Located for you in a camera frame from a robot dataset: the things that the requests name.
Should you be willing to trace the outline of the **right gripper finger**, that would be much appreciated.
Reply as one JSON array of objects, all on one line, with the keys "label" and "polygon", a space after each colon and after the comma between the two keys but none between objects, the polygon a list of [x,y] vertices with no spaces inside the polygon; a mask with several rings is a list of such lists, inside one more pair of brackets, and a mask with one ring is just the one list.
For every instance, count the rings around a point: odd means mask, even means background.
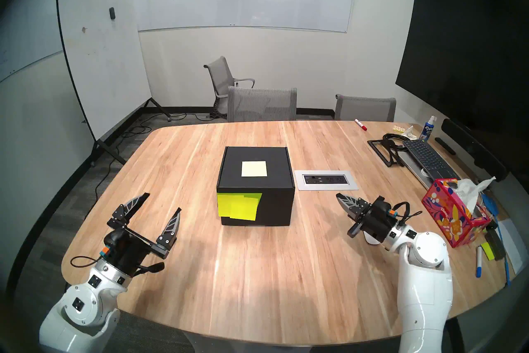
[{"label": "right gripper finger", "polygon": [[355,198],[342,193],[337,193],[336,199],[348,215],[365,215],[372,207],[371,203],[362,198]]},{"label": "right gripper finger", "polygon": [[365,200],[363,198],[356,198],[337,193],[336,199],[340,206],[346,211],[350,219],[356,224],[363,225],[363,219],[365,217]]}]

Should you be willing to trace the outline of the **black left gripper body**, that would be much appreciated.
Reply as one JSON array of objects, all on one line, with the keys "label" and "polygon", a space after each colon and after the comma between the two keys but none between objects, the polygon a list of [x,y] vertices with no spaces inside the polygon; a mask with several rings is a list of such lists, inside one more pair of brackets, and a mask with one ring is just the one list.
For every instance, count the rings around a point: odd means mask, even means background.
[{"label": "black left gripper body", "polygon": [[120,229],[113,229],[113,218],[109,219],[107,225],[112,229],[103,242],[105,250],[103,259],[122,272],[134,277],[143,273],[157,273],[164,269],[162,262],[146,267],[142,263],[150,254],[161,259],[166,259],[170,251],[166,251],[139,233],[131,230],[127,226]]}]

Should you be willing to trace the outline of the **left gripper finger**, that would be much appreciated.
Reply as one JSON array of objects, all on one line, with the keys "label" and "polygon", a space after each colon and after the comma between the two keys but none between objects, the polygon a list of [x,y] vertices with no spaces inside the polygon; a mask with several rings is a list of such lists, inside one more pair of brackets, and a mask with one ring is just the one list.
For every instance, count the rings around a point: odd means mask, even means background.
[{"label": "left gripper finger", "polygon": [[134,197],[125,204],[120,204],[112,214],[112,229],[120,229],[129,224],[134,214],[142,207],[150,193]]},{"label": "left gripper finger", "polygon": [[177,233],[180,224],[181,208],[177,208],[174,215],[167,223],[164,231],[157,238],[157,245],[164,248],[166,251],[170,251],[174,243],[177,240]]}]

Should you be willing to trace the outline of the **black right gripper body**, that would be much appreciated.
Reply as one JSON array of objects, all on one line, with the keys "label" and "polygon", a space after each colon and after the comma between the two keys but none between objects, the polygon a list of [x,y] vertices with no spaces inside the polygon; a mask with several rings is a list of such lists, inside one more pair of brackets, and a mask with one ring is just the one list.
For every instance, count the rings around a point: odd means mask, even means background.
[{"label": "black right gripper body", "polygon": [[396,217],[390,216],[391,205],[385,198],[379,196],[372,204],[372,207],[365,214],[363,225],[354,223],[347,232],[347,235],[354,238],[360,231],[363,231],[378,242],[382,243],[389,235],[391,229],[396,225]]}]

